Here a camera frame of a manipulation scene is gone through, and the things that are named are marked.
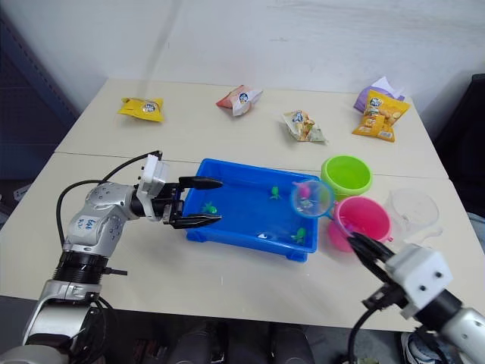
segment plastic bag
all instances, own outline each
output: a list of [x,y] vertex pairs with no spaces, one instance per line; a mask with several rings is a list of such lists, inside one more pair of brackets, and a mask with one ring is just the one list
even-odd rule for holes
[[233,116],[240,116],[248,112],[251,107],[259,100],[263,91],[261,89],[251,89],[241,85],[225,95],[215,105],[222,108],[231,108]]
[[408,109],[408,103],[370,89],[364,116],[360,125],[352,133],[394,142],[396,136],[393,125]]
[[369,95],[369,90],[373,89],[379,93],[382,93],[386,96],[392,97],[393,99],[404,101],[404,96],[401,95],[401,90],[395,90],[391,85],[389,85],[389,81],[387,81],[387,77],[381,77],[376,82],[372,83],[369,87],[366,87],[358,94],[357,99],[355,100],[354,108],[359,110],[360,112],[364,112],[365,105],[367,102],[367,98]]
[[164,104],[163,99],[135,99],[122,98],[123,107],[118,110],[118,114],[134,116],[138,119],[150,121],[163,121],[164,117],[161,114],[161,107]]
[[328,143],[320,127],[303,110],[285,112],[283,120],[285,120],[289,133],[299,142]]

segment yellow snack bag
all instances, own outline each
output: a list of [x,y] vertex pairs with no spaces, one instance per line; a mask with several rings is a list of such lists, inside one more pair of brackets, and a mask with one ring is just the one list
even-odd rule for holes
[[118,114],[134,116],[138,119],[150,121],[163,121],[164,116],[161,114],[161,107],[164,104],[163,99],[135,99],[124,97],[123,107],[118,110]]
[[361,123],[352,133],[394,142],[396,138],[393,125],[408,109],[408,103],[371,89]]

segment printed logo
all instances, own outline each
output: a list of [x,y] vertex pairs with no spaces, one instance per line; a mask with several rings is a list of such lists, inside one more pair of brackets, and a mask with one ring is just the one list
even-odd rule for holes
[[239,94],[239,101],[242,103],[242,104],[246,104],[249,100],[249,97],[248,97],[248,94],[247,93],[240,93]]
[[369,103],[371,106],[375,106],[377,108],[382,105],[382,100],[378,99],[377,97],[373,97]]
[[143,105],[143,111],[144,112],[154,112],[156,110],[155,104],[152,102],[147,102],[146,104]]
[[301,111],[297,111],[295,113],[295,117],[293,118],[293,123],[302,123],[303,122],[303,115]]

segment green bowl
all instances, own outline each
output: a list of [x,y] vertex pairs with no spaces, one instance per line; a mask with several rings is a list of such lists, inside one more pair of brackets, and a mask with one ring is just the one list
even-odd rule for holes
[[321,179],[332,187],[335,199],[363,194],[372,185],[371,169],[359,158],[336,155],[321,166]]

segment white table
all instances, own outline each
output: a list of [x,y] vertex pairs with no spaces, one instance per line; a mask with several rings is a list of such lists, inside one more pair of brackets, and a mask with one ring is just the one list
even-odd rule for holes
[[[61,253],[55,227],[58,194],[73,182],[100,178],[125,158],[55,153],[0,231],[0,294],[37,299]],[[193,175],[199,164],[171,162],[171,177]],[[139,165],[114,179],[136,182]],[[443,235],[426,240],[446,257],[455,277],[449,289],[468,306],[485,312],[485,258],[465,211],[447,179],[375,176],[367,196],[383,203],[389,190],[411,187],[433,197]],[[83,206],[90,187],[64,200],[64,229]],[[146,219],[128,222],[109,266],[129,275],[105,276],[102,295],[118,309],[207,315],[312,325],[351,327],[365,308],[361,300],[380,282],[352,254],[325,242],[305,264],[283,256],[221,243],[194,243]],[[367,328],[412,330],[396,307],[374,315]]]
[[[134,157],[161,149],[168,161],[215,158],[293,170],[318,170],[325,159],[349,154],[366,161],[375,174],[447,178],[413,105],[395,126],[396,142],[388,143],[352,135],[361,117],[352,107],[356,94],[265,89],[248,114],[233,118],[215,105],[232,88],[109,80],[56,151]],[[166,121],[117,114],[122,97],[164,98]],[[281,114],[296,109],[320,124],[328,146],[300,143],[288,134]]]

